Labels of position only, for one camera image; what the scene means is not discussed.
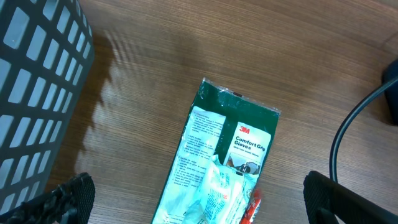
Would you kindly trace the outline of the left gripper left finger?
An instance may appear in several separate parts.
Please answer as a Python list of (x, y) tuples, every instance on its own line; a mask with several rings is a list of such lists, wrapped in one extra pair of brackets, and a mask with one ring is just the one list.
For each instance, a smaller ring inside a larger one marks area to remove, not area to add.
[(51, 192), (22, 202), (1, 215), (4, 224), (81, 223), (87, 224), (95, 201), (92, 177), (83, 172)]

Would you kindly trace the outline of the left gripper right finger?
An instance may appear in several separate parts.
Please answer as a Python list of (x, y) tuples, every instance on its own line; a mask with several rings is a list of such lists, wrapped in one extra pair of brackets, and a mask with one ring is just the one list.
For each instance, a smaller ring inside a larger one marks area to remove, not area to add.
[(317, 171), (303, 182), (303, 196), (310, 224), (397, 223), (397, 215), (366, 200)]

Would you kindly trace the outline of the red white tube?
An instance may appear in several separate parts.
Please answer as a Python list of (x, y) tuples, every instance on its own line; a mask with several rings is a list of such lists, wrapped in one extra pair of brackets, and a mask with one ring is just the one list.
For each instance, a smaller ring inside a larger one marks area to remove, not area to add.
[(240, 221), (240, 224), (252, 224), (259, 211), (262, 202), (262, 193), (260, 188), (256, 187), (251, 195), (249, 205)]

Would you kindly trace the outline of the green package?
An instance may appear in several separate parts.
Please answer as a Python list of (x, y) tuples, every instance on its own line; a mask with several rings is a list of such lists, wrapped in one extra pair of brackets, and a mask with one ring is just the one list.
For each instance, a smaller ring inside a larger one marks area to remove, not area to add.
[(259, 177), (280, 111), (203, 79), (183, 128), (153, 223), (181, 223), (213, 156)]

